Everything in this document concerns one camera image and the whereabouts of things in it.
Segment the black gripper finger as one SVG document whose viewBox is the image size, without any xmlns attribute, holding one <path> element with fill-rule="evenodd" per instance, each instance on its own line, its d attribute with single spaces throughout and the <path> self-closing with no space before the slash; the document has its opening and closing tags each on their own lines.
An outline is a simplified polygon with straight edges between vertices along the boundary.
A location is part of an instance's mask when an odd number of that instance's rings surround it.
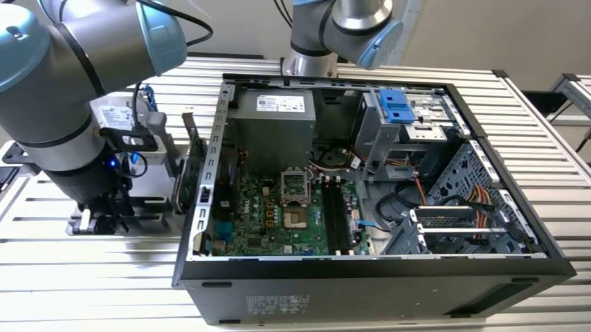
<svg viewBox="0 0 591 332">
<path fill-rule="evenodd" d="M 132 217 L 132 206 L 127 199 L 116 200 L 116 216 L 118 222 L 126 232 L 130 231 L 127 220 Z"/>
<path fill-rule="evenodd" d="M 112 235 L 116 228 L 116 219 L 108 212 L 92 209 L 88 205 L 79 206 L 76 235 Z"/>
</svg>

